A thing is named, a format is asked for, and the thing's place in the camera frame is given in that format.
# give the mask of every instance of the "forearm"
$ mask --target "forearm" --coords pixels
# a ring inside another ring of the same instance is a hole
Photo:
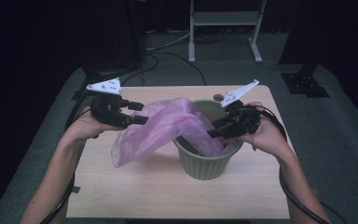
[[[40,223],[59,203],[75,172],[79,145],[81,142],[72,138],[61,139],[39,188],[22,215],[21,223]],[[53,219],[55,223],[64,222],[66,207]]]
[[[331,222],[310,187],[310,184],[294,152],[288,148],[283,155],[277,157],[277,160],[281,166],[284,182],[294,197],[317,216],[323,218],[327,222]],[[311,217],[296,207],[290,200],[288,200],[288,206],[290,218],[293,223],[316,223]]]

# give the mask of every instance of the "black cable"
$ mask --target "black cable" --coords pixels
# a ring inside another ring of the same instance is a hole
[[[345,220],[345,218],[336,210],[334,210],[332,207],[330,207],[329,205],[325,204],[322,201],[319,201],[324,207],[326,207],[328,210],[330,210],[332,213],[334,213],[337,217],[339,217],[339,219],[341,219],[341,221],[345,224],[348,224],[348,222]]]
[[[199,34],[196,36],[194,42],[199,45],[212,45],[215,43],[218,43],[220,41],[223,41],[225,39],[225,36],[221,34],[221,38],[217,37],[216,35],[210,35],[210,34]]]
[[[83,102],[84,98],[86,98],[88,93],[87,89],[84,89],[83,92],[81,93],[79,99],[76,101],[74,107],[72,108],[71,114],[68,117],[68,120],[66,121],[65,124],[65,130],[67,130],[69,128],[69,126],[71,126],[71,124],[74,122],[74,117],[76,115],[77,110],[79,109],[79,107],[81,106],[81,103]]]
[[[326,220],[324,220],[323,218],[319,217],[318,215],[316,215],[315,213],[310,211],[309,208],[307,208],[304,204],[302,204],[295,198],[295,196],[292,194],[292,192],[290,192],[289,188],[287,188],[286,183],[284,182],[281,169],[279,171],[279,180],[280,180],[281,187],[282,187],[284,194],[286,194],[287,198],[296,207],[298,207],[301,211],[303,211],[305,214],[307,214],[309,217],[311,217],[313,220],[317,221],[318,223],[329,224]]]
[[[278,121],[278,118],[274,115],[274,113],[262,105],[256,105],[255,107],[263,108],[264,110],[260,111],[260,110],[256,110],[256,109],[252,109],[252,108],[238,108],[238,109],[235,109],[234,111],[258,111],[261,115],[269,118],[278,127],[278,129],[280,130],[284,139],[287,141],[286,131],[285,131],[283,125]],[[296,197],[292,194],[292,192],[289,190],[286,183],[284,182],[281,169],[279,171],[279,180],[280,180],[280,184],[281,184],[284,194],[296,207],[298,207],[301,211],[303,211],[305,214],[307,214],[309,217],[311,217],[313,220],[317,221],[318,223],[328,224],[328,222],[326,220],[324,220],[323,218],[319,217],[318,215],[316,215],[315,213],[310,211],[309,208],[307,208],[304,204],[302,204],[300,201],[298,201],[296,199]],[[321,203],[321,205],[323,205],[324,207],[329,209],[331,212],[333,212],[337,217],[339,217],[342,222],[344,222],[345,224],[348,224],[348,222],[345,220],[345,218],[339,212],[337,212],[336,210],[334,210],[327,204],[325,204],[321,201],[319,201],[319,202]]]
[[[69,182],[68,188],[66,189],[65,193],[63,194],[62,198],[56,205],[56,207],[48,214],[45,219],[43,219],[40,223],[46,224],[49,223],[57,214],[61,211],[61,209],[65,206],[65,204],[68,202],[69,196],[71,196],[72,189],[75,185],[75,174],[72,176],[71,181]]]
[[[183,36],[183,34],[187,34],[188,30],[177,30],[177,31],[170,31],[170,30],[166,30],[162,32],[163,34],[166,35],[176,35],[176,36]]]
[[[161,45],[161,46],[158,46],[158,47],[155,47],[155,48],[146,48],[146,51],[148,53],[151,53],[151,52],[154,52],[156,50],[160,50],[160,49],[165,49],[169,46],[174,46],[174,45],[181,45],[181,44],[185,44],[188,42],[188,37],[190,36],[190,32],[187,32],[186,35],[183,35],[167,44],[164,44],[164,45]]]
[[[146,69],[146,70],[144,70],[144,71],[141,70],[142,73],[148,72],[148,71],[154,69],[155,67],[157,67],[157,65],[158,65],[158,58],[157,58],[156,56],[150,55],[150,54],[148,54],[147,56],[150,56],[150,57],[156,59],[156,63],[155,63],[151,68],[148,68],[148,69]],[[130,78],[136,77],[136,76],[138,76],[139,74],[140,74],[140,73],[135,73],[135,74],[131,75],[130,77],[127,77],[124,81],[121,82],[121,86],[123,86],[124,83],[126,83]]]
[[[175,56],[175,57],[177,57],[177,58],[179,58],[179,59],[182,59],[183,61],[185,61],[186,63],[190,64],[192,67],[194,67],[194,68],[200,73],[204,85],[207,86],[206,81],[205,81],[205,77],[204,77],[204,75],[202,74],[202,72],[199,70],[198,67],[196,67],[193,63],[190,63],[187,59],[184,59],[184,58],[182,58],[182,57],[179,56],[179,55],[176,55],[176,54],[174,54],[174,53],[169,53],[169,52],[154,52],[153,54],[169,54],[169,55]]]
[[[88,90],[85,89],[83,90],[82,94],[80,95],[79,99],[76,101],[71,114],[68,117],[68,120],[66,121],[65,124],[65,130],[67,130],[78,118],[80,118],[80,116],[84,115],[85,113],[89,112],[90,110],[86,110],[83,113],[81,113],[79,116],[77,116],[75,119],[75,114],[76,111],[78,110],[78,108],[80,107],[81,103],[83,102],[84,98],[86,97],[88,93]],[[61,209],[63,208],[63,206],[66,204],[66,202],[69,199],[69,196],[71,196],[72,193],[72,189],[74,188],[75,185],[75,174],[72,176],[71,181],[69,182],[68,188],[66,188],[65,193],[63,194],[61,200],[58,202],[58,204],[54,207],[53,210],[51,210],[51,212],[48,214],[47,217],[45,217],[45,219],[43,219],[43,221],[41,223],[45,224],[45,223],[49,223],[55,216],[57,216],[57,214],[61,211]]]
[[[146,84],[146,81],[144,79],[144,71],[142,70],[142,68],[139,68],[139,70],[141,71],[138,73],[138,77],[141,79],[142,86],[144,86]]]

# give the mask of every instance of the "human arm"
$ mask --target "human arm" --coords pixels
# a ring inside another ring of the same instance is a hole
[[[76,169],[77,150],[87,139],[117,127],[101,124],[90,112],[78,118],[63,134],[50,160],[39,188],[29,201],[21,223],[40,223],[59,203]],[[64,223],[67,203],[50,223]]]
[[[296,154],[273,122],[267,117],[261,116],[257,131],[254,134],[240,136],[238,139],[251,144],[254,150],[258,148],[274,156],[281,166],[283,180],[294,197],[317,216],[331,223],[329,216],[310,187]],[[290,200],[288,200],[288,208],[293,223],[317,223]]]

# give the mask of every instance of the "wire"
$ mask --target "wire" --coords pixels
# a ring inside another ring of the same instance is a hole
[[[173,54],[173,53],[169,53],[169,52],[154,52],[154,54],[169,54],[169,55],[175,56],[175,57],[177,57],[177,58],[179,58],[179,59],[182,59],[183,61],[185,61],[186,63],[188,63],[188,64],[191,65],[192,67],[194,67],[194,68],[200,73],[204,85],[207,86],[206,81],[205,81],[205,77],[204,77],[204,75],[202,74],[202,72],[199,70],[198,67],[196,67],[193,63],[190,63],[187,59],[182,58],[182,57],[179,56],[179,55],[176,55],[176,54]]]
[[[283,125],[278,121],[278,118],[272,113],[272,111],[269,110],[268,108],[262,106],[262,105],[255,105],[255,107],[260,107],[260,108],[263,108],[264,110],[260,111],[260,110],[256,110],[256,109],[252,109],[252,108],[238,108],[238,109],[235,109],[234,112],[235,111],[258,111],[261,115],[264,115],[267,118],[271,119],[271,121],[278,127],[278,129],[280,130],[281,134],[283,135],[283,137],[287,141],[286,130],[284,129]],[[279,171],[279,180],[280,180],[281,187],[282,187],[282,190],[283,190],[284,194],[287,196],[287,198],[296,207],[298,207],[301,211],[303,211],[305,214],[307,214],[309,217],[311,217],[313,220],[317,221],[318,223],[328,224],[328,222],[326,220],[324,220],[323,218],[319,217],[318,215],[316,215],[315,213],[310,211],[309,208],[307,208],[304,204],[302,204],[300,201],[298,201],[296,199],[296,197],[292,194],[292,192],[289,190],[289,188],[287,187],[286,183],[284,182],[283,174],[282,174],[281,169]],[[333,208],[331,208],[327,204],[325,204],[325,203],[323,203],[321,201],[319,201],[319,202],[324,207],[326,207],[331,212],[333,212],[337,217],[339,217],[342,220],[342,222],[344,222],[345,224],[348,224],[348,222],[345,220],[345,218],[339,212],[337,212],[336,210],[334,210]]]
[[[66,121],[65,130],[67,130],[69,128],[69,126],[71,126],[71,124],[74,122],[74,117],[75,117],[76,111],[80,107],[84,98],[86,98],[87,93],[88,93],[88,90],[84,89],[83,92],[81,93],[79,99],[76,101],[74,107],[72,108],[71,114],[69,115],[68,120]]]
[[[144,70],[144,71],[141,70],[141,73],[148,72],[148,71],[154,69],[155,67],[157,67],[157,65],[158,65],[158,58],[157,58],[156,56],[150,55],[150,54],[148,54],[147,56],[150,56],[150,57],[154,58],[154,59],[156,60],[156,63],[155,63],[151,68],[149,68],[149,69],[146,69],[146,70]],[[135,73],[135,74],[131,75],[130,77],[127,77],[124,81],[121,82],[121,86],[123,86],[124,83],[126,83],[130,78],[136,77],[136,76],[138,76],[139,74],[140,74],[140,73],[138,72],[138,73]]]
[[[212,44],[215,44],[215,43],[220,42],[225,39],[224,35],[221,35],[221,36],[222,37],[219,38],[216,35],[198,34],[198,35],[196,35],[196,39],[194,40],[194,42],[199,45],[212,45]]]
[[[66,189],[65,193],[63,194],[62,198],[56,205],[56,207],[48,214],[45,219],[43,219],[40,223],[46,224],[49,223],[57,214],[61,211],[63,206],[68,202],[69,196],[71,196],[72,190],[75,185],[75,174],[72,176],[71,181],[69,182],[68,188]]]
[[[144,79],[144,71],[142,68],[139,68],[140,72],[138,72],[138,77],[141,79],[142,86],[146,84],[146,81]]]
[[[325,204],[322,201],[319,201],[324,207],[326,207],[328,210],[330,210],[332,213],[334,213],[337,217],[339,217],[339,219],[341,219],[341,221],[345,224],[348,224],[348,222],[345,220],[345,218],[336,210],[334,210],[332,207],[330,207],[329,205]]]
[[[86,113],[89,112],[89,111],[91,111],[91,109],[87,109],[87,110],[83,111],[83,113],[81,113],[79,116],[77,116],[72,123],[75,123],[75,121],[76,121],[77,119],[79,119],[80,117],[82,117],[84,114],[86,114]]]
[[[177,43],[180,43],[182,40],[186,39],[188,36],[190,36],[190,32],[188,32],[187,34],[185,34],[184,36],[182,37],[179,37],[167,44],[164,44],[164,45],[161,45],[159,47],[155,47],[155,48],[152,48],[152,49],[146,49],[148,51],[155,51],[155,50],[159,50],[159,49],[163,49],[163,48],[166,48],[168,46],[171,46],[171,45],[174,45],[174,44],[177,44]]]

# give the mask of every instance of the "white gripper tab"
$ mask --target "white gripper tab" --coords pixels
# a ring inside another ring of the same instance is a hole
[[[255,79],[252,83],[246,86],[238,88],[234,91],[228,91],[225,99],[222,102],[220,102],[221,106],[226,107],[231,103],[239,100],[244,94],[246,94],[246,92],[251,90],[253,87],[257,86],[258,83],[259,83],[258,80]]]
[[[89,84],[86,89],[89,91],[100,91],[100,92],[120,95],[121,94],[120,79],[117,77],[107,81]]]

